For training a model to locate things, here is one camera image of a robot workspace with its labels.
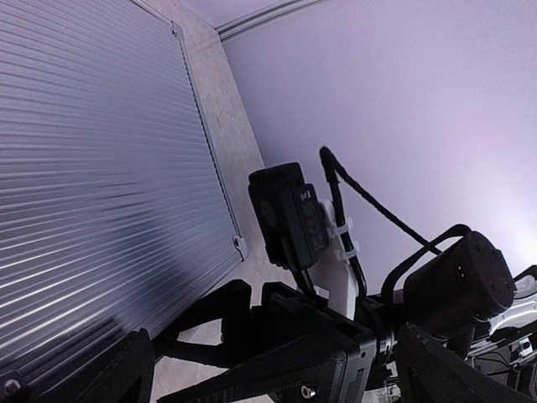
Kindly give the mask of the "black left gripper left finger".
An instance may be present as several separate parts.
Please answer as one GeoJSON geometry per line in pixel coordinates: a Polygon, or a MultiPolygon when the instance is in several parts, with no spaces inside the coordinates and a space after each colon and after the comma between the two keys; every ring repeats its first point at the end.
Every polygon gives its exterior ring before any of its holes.
{"type": "Polygon", "coordinates": [[[17,371],[1,375],[2,402],[149,402],[155,355],[149,334],[129,333],[85,368],[42,393],[17,371]]]}

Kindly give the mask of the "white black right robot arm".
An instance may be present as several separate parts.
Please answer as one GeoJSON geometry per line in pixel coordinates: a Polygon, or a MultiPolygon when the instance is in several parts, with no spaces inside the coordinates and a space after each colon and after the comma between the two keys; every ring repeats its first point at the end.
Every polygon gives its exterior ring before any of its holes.
{"type": "Polygon", "coordinates": [[[221,369],[166,395],[167,402],[533,402],[536,357],[479,359],[536,344],[534,323],[492,330],[493,319],[530,298],[499,249],[464,224],[396,266],[369,295],[345,218],[340,183],[360,185],[328,149],[320,151],[331,203],[323,207],[300,165],[253,172],[248,194],[269,261],[295,287],[232,280],[196,302],[158,341],[159,354],[221,369]]]}

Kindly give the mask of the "aluminium poker set case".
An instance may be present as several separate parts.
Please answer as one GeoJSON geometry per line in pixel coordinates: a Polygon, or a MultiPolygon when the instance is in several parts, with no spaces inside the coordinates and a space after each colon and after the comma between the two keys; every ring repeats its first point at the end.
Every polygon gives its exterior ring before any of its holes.
{"type": "Polygon", "coordinates": [[[1,375],[151,343],[247,255],[187,27],[156,1],[1,4],[1,375]]]}

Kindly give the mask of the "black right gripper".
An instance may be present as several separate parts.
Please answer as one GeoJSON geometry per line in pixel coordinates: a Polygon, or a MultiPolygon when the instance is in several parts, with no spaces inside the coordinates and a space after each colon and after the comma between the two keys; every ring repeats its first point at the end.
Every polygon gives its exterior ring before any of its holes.
{"type": "MultiPolygon", "coordinates": [[[[153,340],[155,355],[205,365],[237,365],[253,355],[252,287],[231,280],[202,297],[153,340]],[[179,335],[219,320],[217,345],[181,342],[179,335]]],[[[393,330],[377,297],[356,306],[353,319],[282,283],[263,286],[254,307],[260,331],[256,358],[160,402],[359,402],[392,377],[393,330]]]]}

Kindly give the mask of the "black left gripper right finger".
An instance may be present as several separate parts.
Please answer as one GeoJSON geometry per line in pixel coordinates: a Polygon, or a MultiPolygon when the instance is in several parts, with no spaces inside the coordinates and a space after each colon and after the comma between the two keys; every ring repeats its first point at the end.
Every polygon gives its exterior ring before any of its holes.
{"type": "Polygon", "coordinates": [[[475,370],[414,325],[400,329],[395,361],[403,402],[532,401],[475,370]]]}

